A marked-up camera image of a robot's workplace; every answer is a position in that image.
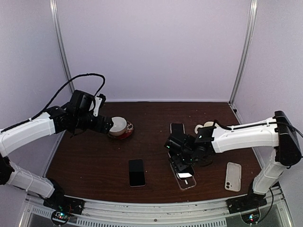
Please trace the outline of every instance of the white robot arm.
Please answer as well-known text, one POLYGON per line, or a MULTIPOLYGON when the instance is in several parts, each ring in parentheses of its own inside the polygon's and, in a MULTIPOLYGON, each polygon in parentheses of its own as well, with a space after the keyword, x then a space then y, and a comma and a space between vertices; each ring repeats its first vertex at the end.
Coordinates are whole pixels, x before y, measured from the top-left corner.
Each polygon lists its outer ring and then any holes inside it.
POLYGON ((76 90, 63 108, 51 107, 33 120, 0 130, 0 185, 10 184, 37 193, 55 210, 65 207, 68 202, 64 201, 64 190, 54 180, 17 166, 8 155, 25 144, 64 130, 73 134, 76 129, 108 133, 113 126, 111 118, 98 115, 105 99, 104 95, 93 96, 76 90))
POLYGON ((170 163, 176 174, 188 171, 197 162, 228 150, 258 146, 273 147, 268 163, 255 177, 247 196, 227 201, 230 213, 254 209, 266 204, 264 197, 283 171, 297 164, 301 158, 301 150, 294 127, 282 111, 264 121, 223 126, 215 121, 212 126, 197 125, 196 136, 173 132, 165 147, 169 149, 170 163))

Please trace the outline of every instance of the brown tabletop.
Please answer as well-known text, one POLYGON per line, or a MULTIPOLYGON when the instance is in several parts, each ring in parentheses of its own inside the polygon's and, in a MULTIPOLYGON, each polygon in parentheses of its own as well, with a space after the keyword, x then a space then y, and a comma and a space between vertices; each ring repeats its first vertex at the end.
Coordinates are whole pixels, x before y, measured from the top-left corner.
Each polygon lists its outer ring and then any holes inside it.
POLYGON ((246 194, 260 172, 252 149, 239 149, 216 154, 210 166, 195 166, 196 187, 181 191, 177 184, 164 148, 170 123, 184 123, 186 133, 192 135, 197 124, 214 119, 238 124, 227 103, 106 103, 100 114, 126 118, 134 124, 134 133, 125 140, 93 131, 70 139, 65 133, 47 177, 55 179, 67 195, 138 203, 212 200, 246 194), (131 188, 128 160, 137 158, 144 161, 146 185, 131 188), (224 188, 228 162, 242 166, 240 192, 224 188))

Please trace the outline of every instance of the black cable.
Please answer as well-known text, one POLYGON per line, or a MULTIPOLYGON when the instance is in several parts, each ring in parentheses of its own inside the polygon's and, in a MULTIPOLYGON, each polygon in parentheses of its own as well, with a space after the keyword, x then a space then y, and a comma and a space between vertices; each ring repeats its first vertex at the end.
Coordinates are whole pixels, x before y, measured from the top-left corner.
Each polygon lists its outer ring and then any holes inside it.
MULTIPOLYGON (((63 85, 58 89, 58 91, 54 94, 54 96, 51 98, 51 100, 46 104, 46 106, 45 106, 39 113, 37 113, 35 116, 33 116, 33 117, 31 118, 31 120, 33 120, 33 119, 37 118, 38 116, 40 116, 40 115, 49 107, 49 105, 53 102, 53 100, 57 97, 57 95, 63 90, 63 88, 65 88, 66 85, 68 85, 69 83, 71 83, 71 82, 72 82, 74 79, 76 79, 76 78, 79 78, 79 77, 87 77, 87 76, 97 76, 97 77, 101 77, 101 78, 103 79, 103 82, 102 82, 101 86, 99 87, 99 89, 97 90, 97 92, 96 92, 95 95, 94 95, 94 96, 96 96, 97 93, 98 93, 98 92, 102 89, 102 87, 105 85, 105 77, 104 77, 103 75, 96 74, 96 73, 87 73, 87 74, 80 74, 80 75, 77 75, 77 76, 71 78, 70 80, 68 80, 65 84, 63 84, 63 85)), ((30 119, 27 119, 27 120, 22 121, 22 122, 19 122, 19 123, 17 123, 17 124, 11 125, 11 126, 5 128, 5 129, 3 129, 3 130, 1 131, 1 133, 2 133, 2 132, 5 132, 5 131, 7 131, 7 130, 13 129, 13 128, 19 126, 19 125, 24 124, 24 123, 27 123, 27 122, 29 122, 29 121, 31 121, 31 120, 30 120, 30 119)))
POLYGON ((52 205, 49 204, 49 202, 42 195, 40 195, 38 193, 36 193, 36 194, 39 196, 40 199, 42 199, 44 202, 46 202, 48 204, 48 206, 52 207, 52 205))
POLYGON ((229 130, 229 131, 238 130, 238 129, 246 129, 246 128, 251 128, 251 127, 261 126, 261 125, 267 125, 267 124, 282 124, 282 125, 286 125, 288 128, 291 128, 292 130, 296 131, 303 138, 303 133, 301 133, 296 127, 292 126, 291 124, 285 123, 285 122, 268 122, 268 123, 264 122, 264 123, 241 126, 241 127, 237 127, 237 128, 233 128, 233 129, 231 127, 220 124, 218 120, 214 120, 214 125, 215 124, 218 124, 221 128, 223 128, 225 130, 229 130))
POLYGON ((271 190, 271 188, 270 188, 269 190, 270 190, 271 198, 272 198, 270 207, 269 207, 267 213, 264 215, 264 217, 261 218, 261 220, 258 220, 257 223, 260 223, 261 221, 263 221, 263 220, 266 218, 266 216, 269 214, 269 212, 271 211, 271 209, 272 209, 272 207, 273 207, 273 205, 274 205, 274 194, 273 194, 273 191, 271 190))

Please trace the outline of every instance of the phone case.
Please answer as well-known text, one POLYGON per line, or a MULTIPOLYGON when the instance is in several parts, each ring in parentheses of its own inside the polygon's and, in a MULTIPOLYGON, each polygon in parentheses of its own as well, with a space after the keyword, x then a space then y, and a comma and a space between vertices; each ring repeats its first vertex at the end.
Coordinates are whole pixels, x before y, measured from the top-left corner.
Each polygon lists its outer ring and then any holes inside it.
POLYGON ((239 192, 241 189, 241 165, 233 162, 227 163, 225 189, 239 192))
POLYGON ((179 188, 182 190, 182 191, 185 191, 186 189, 189 189, 189 188, 193 188, 197 185, 196 183, 196 180, 194 178, 194 176, 192 177, 189 177, 189 178, 186 178, 186 179, 183 179, 181 180, 180 178, 177 177, 175 171, 174 171, 174 168, 170 165, 170 168, 177 180, 177 183, 179 185, 179 188))

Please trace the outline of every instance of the black smartphone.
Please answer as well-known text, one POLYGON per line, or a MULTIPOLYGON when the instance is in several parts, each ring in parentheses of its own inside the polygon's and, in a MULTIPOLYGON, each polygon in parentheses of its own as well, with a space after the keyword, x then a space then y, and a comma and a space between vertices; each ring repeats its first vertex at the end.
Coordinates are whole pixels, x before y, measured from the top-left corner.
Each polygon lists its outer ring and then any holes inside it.
POLYGON ((182 124, 182 123, 171 123, 170 124, 170 133, 172 134, 174 132, 185 133, 184 124, 182 124))
POLYGON ((145 172, 142 159, 128 161, 129 185, 131 187, 142 187, 146 185, 145 172))

